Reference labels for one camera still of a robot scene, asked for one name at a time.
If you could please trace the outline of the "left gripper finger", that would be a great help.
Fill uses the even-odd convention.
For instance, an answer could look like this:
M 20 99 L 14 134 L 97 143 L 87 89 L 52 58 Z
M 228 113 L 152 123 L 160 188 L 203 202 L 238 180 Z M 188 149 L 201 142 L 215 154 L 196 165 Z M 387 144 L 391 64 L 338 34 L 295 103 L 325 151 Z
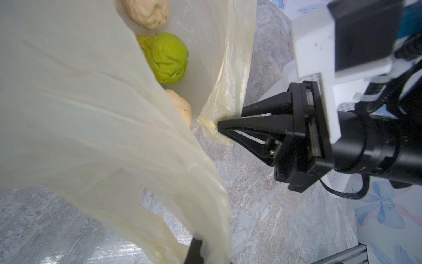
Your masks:
M 201 256 L 202 244 L 201 240 L 192 238 L 184 264 L 204 264 L 204 259 Z

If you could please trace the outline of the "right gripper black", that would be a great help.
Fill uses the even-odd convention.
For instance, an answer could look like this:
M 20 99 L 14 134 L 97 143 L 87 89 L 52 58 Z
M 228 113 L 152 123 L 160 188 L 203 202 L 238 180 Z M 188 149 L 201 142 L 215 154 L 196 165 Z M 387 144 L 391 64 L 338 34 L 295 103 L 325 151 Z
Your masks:
M 219 121 L 218 132 L 274 167 L 274 179 L 289 190 L 302 193 L 334 168 L 317 82 L 292 82 L 288 92 L 245 106 L 241 116 Z

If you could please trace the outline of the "beige pear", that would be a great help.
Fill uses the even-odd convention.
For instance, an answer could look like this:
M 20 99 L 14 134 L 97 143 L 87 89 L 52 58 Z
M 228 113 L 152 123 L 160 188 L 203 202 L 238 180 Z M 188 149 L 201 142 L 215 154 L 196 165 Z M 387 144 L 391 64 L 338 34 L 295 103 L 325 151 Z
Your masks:
M 186 124 L 188 128 L 191 127 L 192 123 L 192 108 L 191 105 L 180 95 L 178 95 L 174 90 L 165 89 L 164 90 L 178 111 L 180 117 Z
M 125 0 L 129 17 L 148 30 L 159 30 L 167 25 L 171 15 L 169 0 Z

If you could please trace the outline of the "green pear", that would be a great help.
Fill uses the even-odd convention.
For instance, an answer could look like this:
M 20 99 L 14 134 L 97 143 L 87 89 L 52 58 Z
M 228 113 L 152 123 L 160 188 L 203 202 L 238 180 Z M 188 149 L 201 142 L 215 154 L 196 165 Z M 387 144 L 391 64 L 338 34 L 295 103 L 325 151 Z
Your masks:
M 189 63 L 189 50 L 182 39 L 172 33 L 136 38 L 160 84 L 174 85 L 182 81 Z

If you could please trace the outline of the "yellow plastic bag fruit print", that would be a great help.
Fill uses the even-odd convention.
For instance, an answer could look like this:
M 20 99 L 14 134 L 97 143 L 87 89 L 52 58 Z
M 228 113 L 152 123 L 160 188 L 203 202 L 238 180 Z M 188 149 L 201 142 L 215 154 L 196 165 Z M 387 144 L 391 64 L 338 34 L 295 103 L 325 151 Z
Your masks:
M 1 2 L 1 187 L 43 185 L 142 248 L 187 247 L 141 203 L 150 190 L 207 264 L 232 256 L 228 195 L 112 1 Z

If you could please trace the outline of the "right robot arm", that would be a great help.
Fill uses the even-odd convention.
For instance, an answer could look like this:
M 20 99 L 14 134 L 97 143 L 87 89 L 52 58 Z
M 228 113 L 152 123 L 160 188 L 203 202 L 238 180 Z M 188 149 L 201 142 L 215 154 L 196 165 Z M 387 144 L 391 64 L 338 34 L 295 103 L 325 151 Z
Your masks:
M 218 132 L 266 165 L 274 179 L 303 192 L 330 171 L 390 181 L 396 189 L 422 183 L 422 131 L 400 119 L 338 112 L 342 136 L 330 142 L 322 97 L 315 81 L 291 83 L 288 90 L 242 110 L 238 119 L 219 121 Z

